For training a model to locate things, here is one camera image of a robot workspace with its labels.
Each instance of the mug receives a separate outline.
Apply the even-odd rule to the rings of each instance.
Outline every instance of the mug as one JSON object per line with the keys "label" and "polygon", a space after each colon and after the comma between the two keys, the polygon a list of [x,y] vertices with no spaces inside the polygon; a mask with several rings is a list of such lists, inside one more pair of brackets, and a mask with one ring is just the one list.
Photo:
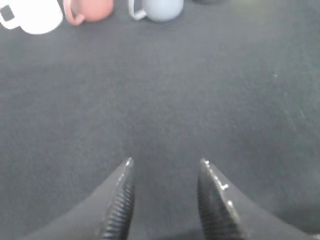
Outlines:
{"label": "mug", "polygon": [[108,17],[114,10],[114,0],[63,0],[63,8],[68,22],[80,25],[84,20],[96,22]]}
{"label": "mug", "polygon": [[184,0],[142,0],[142,9],[135,12],[135,0],[129,0],[129,14],[135,20],[148,17],[156,22],[175,19],[184,8]]}
{"label": "mug", "polygon": [[60,25],[63,14],[57,0],[0,0],[0,10],[9,6],[13,19],[0,23],[6,29],[21,27],[28,34],[45,34]]}

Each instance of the floor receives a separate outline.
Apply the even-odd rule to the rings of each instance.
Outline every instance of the floor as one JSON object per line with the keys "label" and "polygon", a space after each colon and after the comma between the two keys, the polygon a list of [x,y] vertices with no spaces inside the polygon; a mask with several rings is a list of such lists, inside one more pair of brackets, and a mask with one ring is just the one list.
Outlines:
{"label": "floor", "polygon": [[185,2],[176,20],[1,29],[0,233],[16,240],[136,161],[130,240],[202,239],[199,160],[320,232],[320,1]]}

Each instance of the black object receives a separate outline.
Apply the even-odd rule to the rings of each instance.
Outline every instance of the black object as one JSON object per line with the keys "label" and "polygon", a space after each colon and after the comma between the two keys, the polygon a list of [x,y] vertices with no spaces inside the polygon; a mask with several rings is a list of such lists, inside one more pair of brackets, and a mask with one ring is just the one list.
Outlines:
{"label": "black object", "polygon": [[258,207],[213,164],[203,159],[198,209],[207,240],[311,240]]}
{"label": "black object", "polygon": [[68,213],[24,240],[125,240],[135,205],[134,161],[122,163]]}

